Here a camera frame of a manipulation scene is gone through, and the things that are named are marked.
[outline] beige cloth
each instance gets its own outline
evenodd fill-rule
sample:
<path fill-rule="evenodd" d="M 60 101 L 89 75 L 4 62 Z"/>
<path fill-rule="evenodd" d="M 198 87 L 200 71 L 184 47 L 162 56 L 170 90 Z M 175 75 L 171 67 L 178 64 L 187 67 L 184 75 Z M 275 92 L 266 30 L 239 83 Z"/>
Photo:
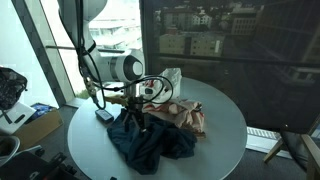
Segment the beige cloth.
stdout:
<path fill-rule="evenodd" d="M 199 105 L 201 103 L 198 101 L 171 100 L 158 107 L 147 104 L 142 111 L 172 122 L 178 128 L 189 129 L 194 133 L 202 133 L 205 116 L 201 111 L 195 111 Z"/>

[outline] dark blue cloth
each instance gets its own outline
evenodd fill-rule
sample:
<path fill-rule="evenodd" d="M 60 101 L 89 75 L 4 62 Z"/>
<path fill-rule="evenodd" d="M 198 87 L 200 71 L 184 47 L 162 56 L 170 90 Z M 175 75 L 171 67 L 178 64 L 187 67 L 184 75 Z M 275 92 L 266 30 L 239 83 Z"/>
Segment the dark blue cloth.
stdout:
<path fill-rule="evenodd" d="M 124 155 L 127 165 L 140 174 L 155 174 L 160 155 L 172 159 L 194 155 L 197 138 L 190 131 L 151 116 L 146 132 L 140 133 L 132 120 L 129 122 L 129 131 L 125 132 L 122 123 L 125 115 L 125 111 L 122 111 L 107 129 L 108 136 Z"/>

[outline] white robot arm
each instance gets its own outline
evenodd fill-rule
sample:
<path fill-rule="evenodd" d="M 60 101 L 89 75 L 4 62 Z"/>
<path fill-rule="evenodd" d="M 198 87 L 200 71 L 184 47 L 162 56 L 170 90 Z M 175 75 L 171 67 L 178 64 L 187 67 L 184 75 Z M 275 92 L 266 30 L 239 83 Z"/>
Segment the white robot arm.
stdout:
<path fill-rule="evenodd" d="M 77 3 L 80 0 L 58 0 L 59 15 L 75 48 L 78 45 L 78 16 Z M 89 31 L 89 22 L 92 21 L 106 6 L 107 0 L 82 0 L 83 1 L 83 37 L 84 48 L 90 54 L 83 52 L 83 60 L 88 67 L 88 72 L 93 81 L 98 82 L 98 69 L 102 82 L 118 81 L 131 82 L 144 76 L 145 62 L 140 50 L 130 49 L 122 54 L 100 53 L 95 47 L 95 42 Z"/>

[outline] round table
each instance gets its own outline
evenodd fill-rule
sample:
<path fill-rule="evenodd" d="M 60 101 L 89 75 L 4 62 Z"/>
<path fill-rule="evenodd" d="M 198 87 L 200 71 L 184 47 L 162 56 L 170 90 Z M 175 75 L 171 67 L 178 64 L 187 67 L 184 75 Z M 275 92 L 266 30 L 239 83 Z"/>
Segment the round table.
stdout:
<path fill-rule="evenodd" d="M 126 165 L 124 157 L 108 137 L 107 126 L 97 120 L 97 107 L 88 99 L 74 114 L 68 130 L 68 146 L 73 160 L 83 173 L 97 180 L 111 177 L 118 180 L 225 178 L 245 151 L 247 129 L 242 113 L 225 94 L 197 80 L 182 78 L 180 96 L 200 101 L 203 105 L 207 137 L 196 143 L 193 157 L 178 160 L 161 157 L 155 175 L 140 175 Z M 106 110 L 116 118 L 121 108 L 107 103 Z"/>

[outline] crumpled fabric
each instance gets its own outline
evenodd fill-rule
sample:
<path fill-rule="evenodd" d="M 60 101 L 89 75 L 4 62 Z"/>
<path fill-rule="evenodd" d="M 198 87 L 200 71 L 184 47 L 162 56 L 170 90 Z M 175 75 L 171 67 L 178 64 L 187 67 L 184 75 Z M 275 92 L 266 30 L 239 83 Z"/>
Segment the crumpled fabric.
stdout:
<path fill-rule="evenodd" d="M 173 123 L 151 116 L 147 131 L 140 133 L 130 120 L 126 132 L 123 124 L 125 111 L 107 129 L 108 136 L 115 147 L 124 155 L 127 165 L 141 175 L 155 174 L 160 155 L 172 158 L 194 156 L 197 138 L 186 129 L 179 129 Z"/>
<path fill-rule="evenodd" d="M 178 128 L 202 133 L 205 116 L 201 111 L 196 111 L 199 105 L 201 105 L 199 101 L 175 99 L 158 107 L 152 104 L 145 105 L 142 111 L 172 122 Z"/>

